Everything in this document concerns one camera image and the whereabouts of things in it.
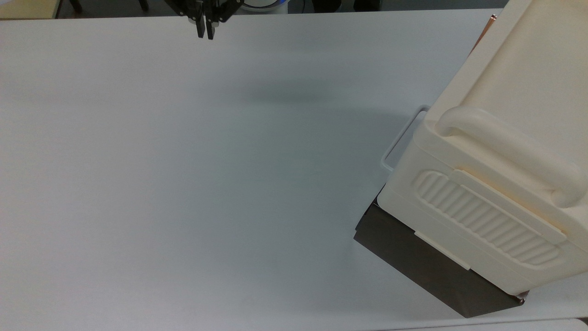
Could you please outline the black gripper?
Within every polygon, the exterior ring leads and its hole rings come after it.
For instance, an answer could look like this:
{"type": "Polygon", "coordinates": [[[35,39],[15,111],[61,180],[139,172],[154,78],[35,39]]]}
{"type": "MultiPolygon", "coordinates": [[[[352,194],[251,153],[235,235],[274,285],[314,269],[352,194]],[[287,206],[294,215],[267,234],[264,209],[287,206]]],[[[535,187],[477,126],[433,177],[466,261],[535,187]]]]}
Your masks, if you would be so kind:
{"type": "Polygon", "coordinates": [[[208,40],[213,40],[217,22],[228,21],[241,6],[243,0],[166,0],[165,2],[177,15],[196,19],[199,38],[207,33],[208,40]]]}

